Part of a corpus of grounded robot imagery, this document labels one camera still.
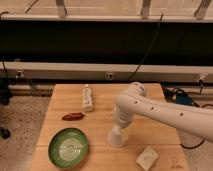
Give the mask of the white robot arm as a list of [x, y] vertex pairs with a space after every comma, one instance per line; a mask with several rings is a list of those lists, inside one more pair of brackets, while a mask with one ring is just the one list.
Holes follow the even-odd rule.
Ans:
[[134, 114], [213, 143], [213, 110], [151, 99], [140, 82], [129, 84], [117, 95], [112, 114], [114, 124], [125, 129], [132, 123]]

